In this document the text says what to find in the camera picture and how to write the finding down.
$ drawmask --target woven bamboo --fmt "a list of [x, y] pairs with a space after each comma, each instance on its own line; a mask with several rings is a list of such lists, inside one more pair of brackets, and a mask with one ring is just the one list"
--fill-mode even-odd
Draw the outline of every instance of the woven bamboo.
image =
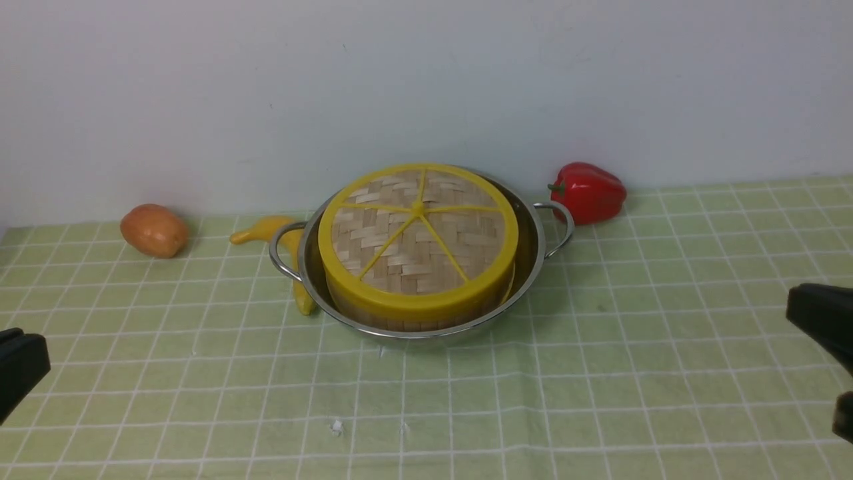
[[[489, 192], [453, 173], [412, 168], [359, 185], [334, 212], [331, 239], [341, 265], [361, 282], [401, 296], [442, 294], [477, 278], [504, 248], [505, 216]], [[465, 314], [415, 322], [352, 305], [330, 288], [342, 311], [386, 330], [426, 331], [463, 323], [498, 305], [512, 280]]]

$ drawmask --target potato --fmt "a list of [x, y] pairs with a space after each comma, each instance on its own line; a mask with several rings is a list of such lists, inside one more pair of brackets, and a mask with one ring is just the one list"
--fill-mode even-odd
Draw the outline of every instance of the potato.
[[146, 203], [121, 220], [121, 236], [133, 248], [156, 258], [171, 258], [187, 244], [189, 229], [168, 208]]

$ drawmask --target yellow banana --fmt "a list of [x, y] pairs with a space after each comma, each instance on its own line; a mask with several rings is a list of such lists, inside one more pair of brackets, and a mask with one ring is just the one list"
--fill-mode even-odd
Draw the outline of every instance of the yellow banana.
[[[293, 223], [294, 221], [296, 220], [284, 215], [263, 217], [255, 222], [255, 225], [231, 235], [229, 240], [234, 245], [242, 245], [243, 243], [254, 240], [261, 240], [269, 243], [270, 240], [272, 240], [272, 236], [275, 235], [280, 228], [289, 223]], [[295, 230], [285, 233], [284, 237], [281, 238], [281, 243], [284, 243], [284, 246], [287, 247], [287, 252], [290, 253], [290, 259], [293, 262], [293, 269], [296, 271], [299, 270], [296, 258], [299, 250], [299, 239], [301, 237], [302, 231]], [[305, 287], [300, 282], [293, 282], [293, 300], [296, 302], [296, 307], [299, 309], [299, 312], [303, 315], [310, 315], [316, 307], [314, 299], [308, 295], [308, 292], [305, 291]]]

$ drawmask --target pot handle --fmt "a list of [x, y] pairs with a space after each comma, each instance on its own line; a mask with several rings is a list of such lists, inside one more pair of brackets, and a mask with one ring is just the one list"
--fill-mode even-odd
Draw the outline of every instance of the pot handle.
[[563, 247], [569, 243], [569, 240], [572, 239], [572, 234], [575, 232], [575, 220], [572, 218], [572, 214], [569, 212], [569, 209], [566, 208], [565, 205], [558, 202], [536, 202], [533, 204], [534, 208], [549, 208], [551, 210], [555, 210], [563, 214], [566, 217], [566, 234], [563, 235], [563, 238], [560, 240], [560, 243], [557, 243], [557, 246], [553, 249], [545, 252], [545, 259], [551, 258], [560, 251]]
[[281, 261], [281, 257], [278, 255], [278, 243], [281, 241], [281, 238], [284, 237], [285, 233], [294, 230], [303, 230], [308, 222], [293, 222], [283, 226], [278, 229], [275, 235], [270, 239], [270, 260], [272, 260], [273, 266], [281, 273], [284, 273], [286, 276], [290, 277], [293, 281], [302, 283], [302, 277], [299, 275], [294, 268], [286, 265], [283, 261]]

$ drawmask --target toy vegetable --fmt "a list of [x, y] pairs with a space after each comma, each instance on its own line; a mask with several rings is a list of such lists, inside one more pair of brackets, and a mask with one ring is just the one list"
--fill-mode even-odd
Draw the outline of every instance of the toy vegetable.
[[146, 203], [121, 220], [121, 236], [145, 255], [171, 258], [187, 244], [189, 229], [168, 208]]
[[[557, 180], [548, 185], [551, 200], [560, 202], [572, 213], [575, 225], [589, 225], [615, 217], [628, 191], [615, 175], [583, 161], [562, 167]], [[554, 216], [566, 219], [557, 211]]]

